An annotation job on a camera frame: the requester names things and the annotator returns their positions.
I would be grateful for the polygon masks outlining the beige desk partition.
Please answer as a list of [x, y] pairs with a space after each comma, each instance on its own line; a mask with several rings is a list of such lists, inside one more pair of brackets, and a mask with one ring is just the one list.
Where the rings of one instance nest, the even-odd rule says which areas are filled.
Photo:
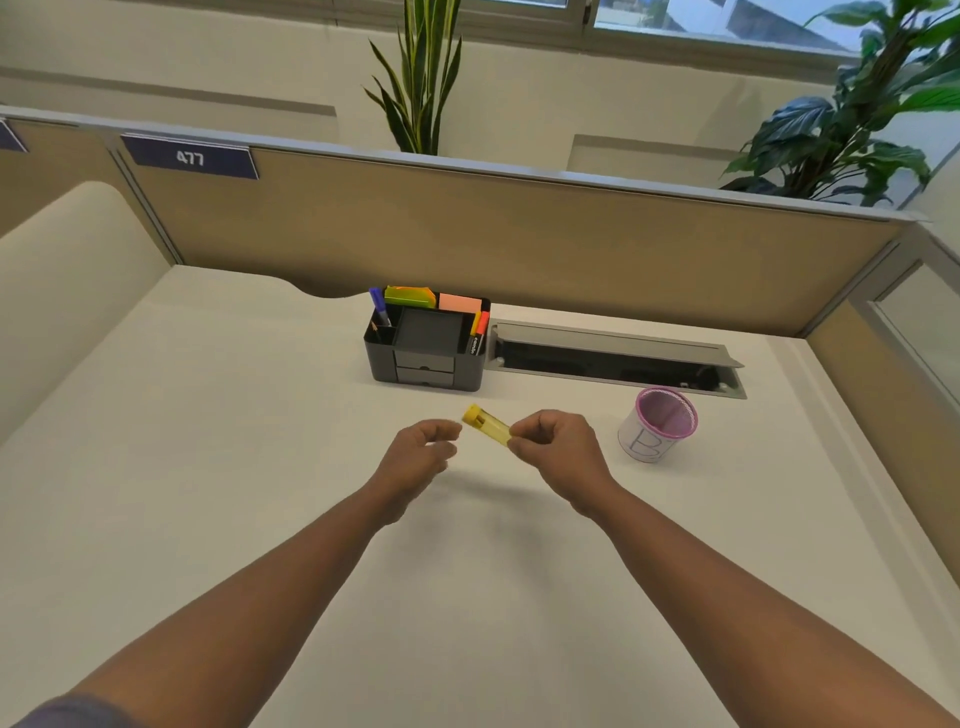
[[[246, 146], [258, 179], [136, 164], [121, 135]], [[317, 296], [427, 285], [494, 303], [803, 337], [908, 214], [0, 104], [10, 227], [117, 188], [179, 264]]]

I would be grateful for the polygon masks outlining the yellow highlighter pen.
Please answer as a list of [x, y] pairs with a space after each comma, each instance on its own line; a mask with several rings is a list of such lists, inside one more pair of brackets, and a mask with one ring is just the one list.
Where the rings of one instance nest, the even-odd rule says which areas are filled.
[[462, 415], [462, 422], [480, 431], [498, 444], [508, 447], [511, 440], [510, 425], [492, 415], [478, 404], [472, 404]]

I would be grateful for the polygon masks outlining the window frame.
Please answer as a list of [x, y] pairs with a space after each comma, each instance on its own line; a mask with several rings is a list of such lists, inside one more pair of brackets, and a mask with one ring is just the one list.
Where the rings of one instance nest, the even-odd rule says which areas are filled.
[[471, 41], [747, 76], [827, 83], [860, 30], [828, 20], [845, 0], [462, 0]]

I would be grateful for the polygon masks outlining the person's left forearm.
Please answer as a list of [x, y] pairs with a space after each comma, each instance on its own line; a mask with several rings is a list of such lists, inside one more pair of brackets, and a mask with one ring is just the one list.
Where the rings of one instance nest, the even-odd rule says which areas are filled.
[[378, 531], [424, 489], [369, 480], [10, 728], [249, 728]]

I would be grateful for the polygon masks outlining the person's right forearm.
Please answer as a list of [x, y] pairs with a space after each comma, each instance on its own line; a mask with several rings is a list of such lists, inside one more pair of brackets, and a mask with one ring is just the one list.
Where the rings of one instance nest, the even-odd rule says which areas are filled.
[[739, 728], [960, 728], [860, 643], [609, 478], [571, 497]]

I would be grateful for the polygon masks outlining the broad-leaf green plant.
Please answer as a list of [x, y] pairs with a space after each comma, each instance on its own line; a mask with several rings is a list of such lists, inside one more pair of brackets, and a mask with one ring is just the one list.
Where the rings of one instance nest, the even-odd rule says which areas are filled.
[[933, 177], [919, 148], [880, 133], [907, 114], [960, 114], [960, 0], [850, 0], [816, 15], [860, 31], [857, 63], [838, 68], [830, 98], [776, 109], [725, 170], [727, 191], [839, 202], [891, 202], [892, 178]]

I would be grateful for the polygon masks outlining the beige side partition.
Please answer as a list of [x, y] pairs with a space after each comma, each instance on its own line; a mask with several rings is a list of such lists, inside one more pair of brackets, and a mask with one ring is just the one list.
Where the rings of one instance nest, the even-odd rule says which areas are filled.
[[171, 268], [101, 181], [0, 238], [0, 447]]

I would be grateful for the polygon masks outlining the grey desk organizer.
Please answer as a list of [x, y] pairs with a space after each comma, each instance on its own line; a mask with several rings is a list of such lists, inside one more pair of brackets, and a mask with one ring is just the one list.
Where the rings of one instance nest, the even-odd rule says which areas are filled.
[[364, 333], [370, 373], [378, 383], [477, 392], [487, 361], [486, 333], [470, 336], [474, 315], [387, 303], [392, 327], [377, 326], [375, 306]]

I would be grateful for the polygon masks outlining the person's left hand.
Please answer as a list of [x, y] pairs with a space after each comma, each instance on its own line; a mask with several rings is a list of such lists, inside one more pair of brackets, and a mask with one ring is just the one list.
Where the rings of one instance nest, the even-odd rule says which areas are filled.
[[454, 442], [423, 442], [415, 422], [398, 431], [362, 492], [375, 504], [380, 527], [396, 523], [457, 454]]

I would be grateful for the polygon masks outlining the pink mesh pen cup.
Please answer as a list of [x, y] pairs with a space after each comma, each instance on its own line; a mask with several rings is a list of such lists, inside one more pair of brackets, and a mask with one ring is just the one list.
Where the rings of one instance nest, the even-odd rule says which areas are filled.
[[617, 441], [632, 459], [654, 464], [698, 427], [698, 412], [687, 397], [665, 387], [647, 387], [636, 395]]

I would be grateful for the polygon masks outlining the dark blue number label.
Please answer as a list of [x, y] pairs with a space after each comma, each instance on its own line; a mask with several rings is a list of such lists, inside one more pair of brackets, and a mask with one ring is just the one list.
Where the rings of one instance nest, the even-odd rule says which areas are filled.
[[258, 169], [247, 146], [201, 142], [127, 132], [121, 140], [139, 166], [196, 174], [258, 180]]

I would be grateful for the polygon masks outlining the tall snake plant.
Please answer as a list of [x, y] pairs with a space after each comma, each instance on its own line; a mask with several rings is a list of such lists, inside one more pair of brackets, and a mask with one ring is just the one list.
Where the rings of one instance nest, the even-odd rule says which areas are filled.
[[378, 91], [365, 93], [383, 112], [403, 153], [439, 154], [442, 115], [461, 66], [463, 39], [456, 34], [461, 2], [403, 0], [397, 69], [376, 44], [370, 45], [389, 86], [375, 79]]

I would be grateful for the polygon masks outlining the person's right hand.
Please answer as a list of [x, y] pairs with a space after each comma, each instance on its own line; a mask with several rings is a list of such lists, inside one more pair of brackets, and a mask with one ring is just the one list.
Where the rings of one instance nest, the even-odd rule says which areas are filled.
[[562, 411], [553, 439], [510, 437], [509, 450], [536, 469], [544, 482], [582, 516], [602, 521], [621, 486], [614, 480], [594, 429]]

